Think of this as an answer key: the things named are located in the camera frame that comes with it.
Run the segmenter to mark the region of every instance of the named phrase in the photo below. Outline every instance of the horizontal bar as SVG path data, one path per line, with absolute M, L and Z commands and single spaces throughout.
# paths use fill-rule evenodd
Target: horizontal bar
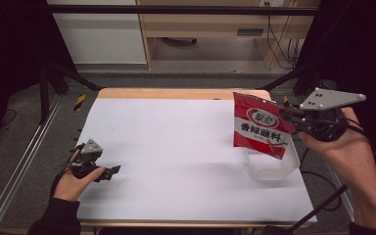
M 222 7 L 222 6 L 128 6 L 128 5 L 26 5 L 30 11 L 70 14 L 190 14 L 317 16 L 330 11 L 317 8 Z

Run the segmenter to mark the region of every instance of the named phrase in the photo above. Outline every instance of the snack bag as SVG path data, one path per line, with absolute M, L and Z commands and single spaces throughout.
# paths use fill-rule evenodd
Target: snack bag
M 294 126 L 284 120 L 282 107 L 257 96 L 234 92 L 234 147 L 246 147 L 276 159 L 285 154 Z

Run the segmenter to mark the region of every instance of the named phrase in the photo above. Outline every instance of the transparent plastic box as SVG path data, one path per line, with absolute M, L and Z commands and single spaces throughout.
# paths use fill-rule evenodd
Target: transparent plastic box
M 284 179 L 298 168 L 301 163 L 291 136 L 287 138 L 286 143 L 286 152 L 282 160 L 245 148 L 249 159 L 250 177 L 254 179 Z

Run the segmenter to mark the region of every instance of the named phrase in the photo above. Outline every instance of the seasoning packet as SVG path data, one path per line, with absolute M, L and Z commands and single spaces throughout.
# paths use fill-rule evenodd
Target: seasoning packet
M 246 147 L 281 160 L 294 126 L 281 106 L 253 95 L 234 92 L 234 147 Z

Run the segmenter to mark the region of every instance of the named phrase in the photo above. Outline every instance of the brand logo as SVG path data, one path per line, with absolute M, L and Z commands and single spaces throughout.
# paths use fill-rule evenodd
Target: brand logo
M 264 126 L 268 128 L 275 128 L 277 125 L 279 125 L 279 119 L 275 115 L 265 110 L 248 109 L 247 117 L 254 124 L 257 124 L 260 126 Z

